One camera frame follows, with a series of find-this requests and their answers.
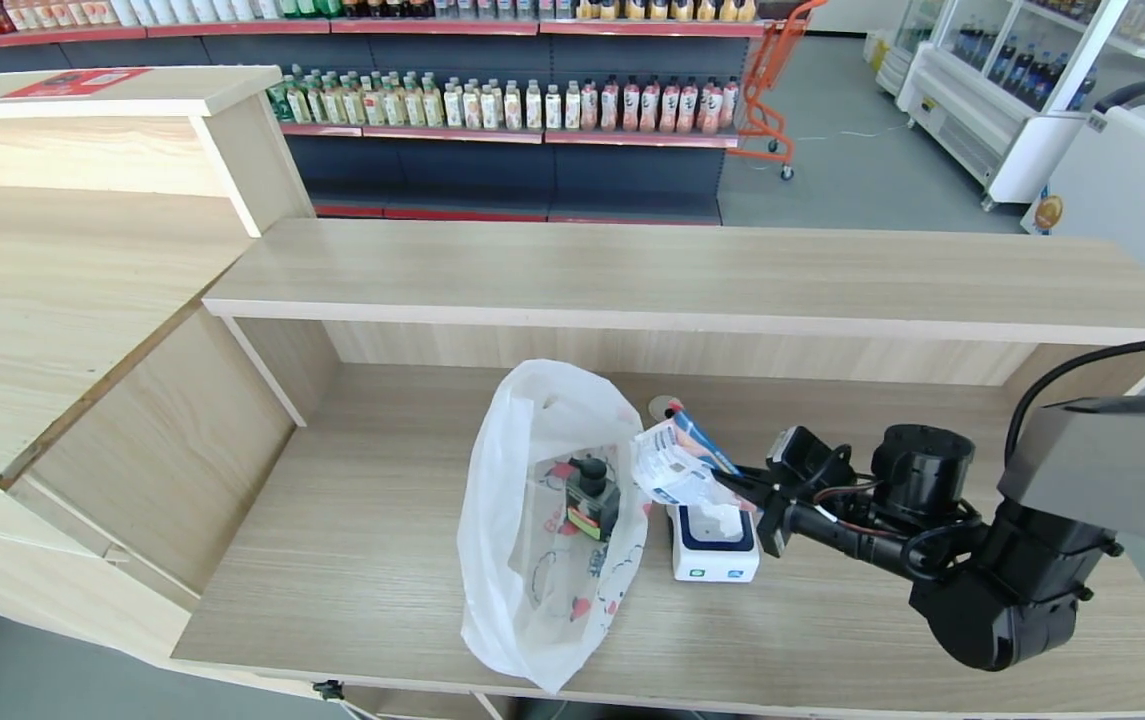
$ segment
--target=shopping cart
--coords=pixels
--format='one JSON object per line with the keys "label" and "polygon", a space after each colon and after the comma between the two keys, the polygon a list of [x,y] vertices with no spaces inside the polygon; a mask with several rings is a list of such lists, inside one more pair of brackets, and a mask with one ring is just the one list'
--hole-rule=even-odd
{"label": "shopping cart", "polygon": [[[795,158],[795,143],[785,135],[785,117],[773,110],[767,104],[768,92],[777,86],[781,78],[781,70],[790,61],[790,55],[795,52],[795,46],[799,43],[799,38],[808,31],[811,10],[819,8],[827,0],[808,0],[806,3],[792,9],[785,19],[765,19],[763,38],[758,49],[755,50],[755,58],[751,60],[750,69],[745,72],[745,85],[741,88],[742,114],[737,126],[737,135],[741,136],[741,147],[732,149],[732,155],[741,155],[745,158],[759,158],[761,160],[781,161],[781,179],[788,181],[795,177],[795,169],[791,161]],[[768,151],[755,151],[745,148],[745,142],[759,137],[767,137]]]}

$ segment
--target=black cable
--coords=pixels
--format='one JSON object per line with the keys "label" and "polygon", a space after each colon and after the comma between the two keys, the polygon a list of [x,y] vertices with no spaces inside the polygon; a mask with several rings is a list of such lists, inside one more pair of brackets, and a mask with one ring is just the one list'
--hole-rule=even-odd
{"label": "black cable", "polygon": [[1111,357],[1119,357],[1122,355],[1131,355],[1135,353],[1145,353],[1145,340],[1139,342],[1128,342],[1124,345],[1116,345],[1113,347],[1103,347],[1100,350],[1092,350],[1091,353],[1084,353],[1077,357],[1072,357],[1072,359],[1065,361],[1060,365],[1048,370],[1037,381],[1026,389],[1025,395],[1016,402],[1016,408],[1012,410],[1012,420],[1006,425],[1006,438],[1003,441],[1003,465],[1012,459],[1012,454],[1016,452],[1016,442],[1021,436],[1021,424],[1025,424],[1025,414],[1029,413],[1030,405],[1034,404],[1034,399],[1039,397],[1039,394],[1047,389],[1050,383],[1055,383],[1058,378],[1069,373],[1072,370],[1080,369],[1081,366],[1096,363],[1097,361],[1107,361]]}

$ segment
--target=display refrigerator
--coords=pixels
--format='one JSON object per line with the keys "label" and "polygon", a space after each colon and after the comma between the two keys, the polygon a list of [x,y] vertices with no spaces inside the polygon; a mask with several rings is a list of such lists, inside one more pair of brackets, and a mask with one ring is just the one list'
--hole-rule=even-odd
{"label": "display refrigerator", "polygon": [[910,5],[906,6],[901,24],[892,33],[892,41],[879,64],[879,72],[874,77],[883,90],[891,92],[893,96],[901,92],[906,73],[910,72],[910,61],[914,60],[915,50],[918,50],[919,42],[926,42],[932,37],[943,9],[946,0],[911,0]]}
{"label": "display refrigerator", "polygon": [[1145,81],[1145,0],[946,0],[897,105],[984,188],[1029,204],[1099,97]]}

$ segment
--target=white plastic bag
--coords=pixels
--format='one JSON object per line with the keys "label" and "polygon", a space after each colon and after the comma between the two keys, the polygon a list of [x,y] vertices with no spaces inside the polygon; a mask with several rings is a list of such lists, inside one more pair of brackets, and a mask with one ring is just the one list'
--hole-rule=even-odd
{"label": "white plastic bag", "polygon": [[[466,590],[461,638],[498,673],[558,693],[603,642],[648,536],[630,440],[639,413],[613,383],[575,365],[529,359],[505,375],[469,457],[457,551]],[[608,461],[621,491],[608,543],[566,520],[560,468]]]}

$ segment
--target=red label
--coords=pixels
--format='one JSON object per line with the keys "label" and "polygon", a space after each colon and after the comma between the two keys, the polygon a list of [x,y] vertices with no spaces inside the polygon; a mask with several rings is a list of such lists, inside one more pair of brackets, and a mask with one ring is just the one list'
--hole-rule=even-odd
{"label": "red label", "polygon": [[150,68],[73,70],[73,72],[55,74],[45,81],[27,85],[19,90],[11,90],[3,96],[10,98],[86,97],[112,85],[119,85],[125,79],[132,79],[148,72],[150,72]]}

